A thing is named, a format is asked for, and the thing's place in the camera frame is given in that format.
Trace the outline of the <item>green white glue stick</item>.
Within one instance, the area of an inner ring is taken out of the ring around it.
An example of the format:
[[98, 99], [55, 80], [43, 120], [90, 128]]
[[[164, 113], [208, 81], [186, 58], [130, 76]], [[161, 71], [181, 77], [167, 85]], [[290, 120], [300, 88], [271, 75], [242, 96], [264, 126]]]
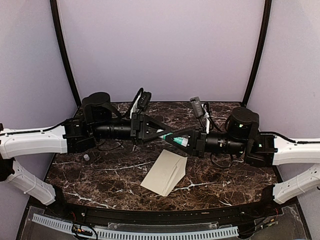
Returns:
[[[169, 133], [167, 133], [167, 134], [163, 134], [163, 135], [159, 136], [159, 138], [161, 138], [161, 139], [163, 139], [163, 140], [166, 141], [166, 140], [169, 139], [167, 136], [168, 136], [168, 135], [171, 135], [171, 134], [172, 134], [172, 132], [169, 132]], [[183, 146], [183, 147], [186, 147], [186, 146], [188, 145], [188, 141], [189, 141], [189, 140], [188, 140], [187, 138], [185, 138], [185, 137], [179, 136], [179, 137], [174, 137], [174, 138], [173, 138], [173, 141], [174, 141], [175, 143]]]

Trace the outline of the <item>beige paper envelope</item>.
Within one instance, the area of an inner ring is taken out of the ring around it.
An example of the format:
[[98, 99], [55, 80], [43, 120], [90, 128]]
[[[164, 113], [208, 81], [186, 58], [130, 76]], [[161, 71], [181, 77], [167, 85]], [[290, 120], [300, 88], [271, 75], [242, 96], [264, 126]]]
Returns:
[[186, 175], [187, 157], [163, 150], [140, 186], [167, 197]]

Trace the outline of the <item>white glue stick cap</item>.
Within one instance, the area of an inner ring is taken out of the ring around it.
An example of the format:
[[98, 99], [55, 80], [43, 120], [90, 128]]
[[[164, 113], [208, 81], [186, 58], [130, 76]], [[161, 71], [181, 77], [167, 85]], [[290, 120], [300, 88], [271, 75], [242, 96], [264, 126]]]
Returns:
[[88, 154], [85, 154], [85, 155], [83, 156], [83, 158], [84, 158], [85, 161], [89, 161], [89, 160], [90, 160], [90, 157], [89, 157]]

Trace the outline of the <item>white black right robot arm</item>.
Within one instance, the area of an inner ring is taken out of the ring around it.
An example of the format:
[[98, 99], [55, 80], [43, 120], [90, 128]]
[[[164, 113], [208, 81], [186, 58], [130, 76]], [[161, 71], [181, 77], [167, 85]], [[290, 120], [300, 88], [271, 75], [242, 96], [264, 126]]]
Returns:
[[279, 133], [259, 130], [260, 117], [245, 108], [232, 110], [225, 123], [225, 133], [199, 128], [182, 129], [164, 136], [164, 140], [190, 156], [205, 153], [243, 157], [244, 163], [256, 167], [285, 164], [311, 164], [304, 172], [291, 179], [275, 183], [262, 190], [255, 213], [266, 217], [286, 201], [320, 185], [320, 140], [318, 138], [290, 139]]

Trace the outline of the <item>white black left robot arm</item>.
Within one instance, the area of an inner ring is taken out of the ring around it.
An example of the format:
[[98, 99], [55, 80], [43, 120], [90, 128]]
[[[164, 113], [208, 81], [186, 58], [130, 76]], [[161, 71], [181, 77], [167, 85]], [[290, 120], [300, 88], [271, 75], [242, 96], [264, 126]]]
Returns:
[[47, 128], [0, 128], [0, 180], [12, 184], [51, 210], [67, 218], [70, 206], [61, 189], [45, 183], [25, 170], [18, 156], [43, 153], [76, 154], [96, 147], [105, 139], [130, 140], [143, 144], [171, 132], [171, 127], [146, 115], [151, 93], [140, 89], [129, 109], [121, 114], [106, 92], [82, 100], [82, 115]]

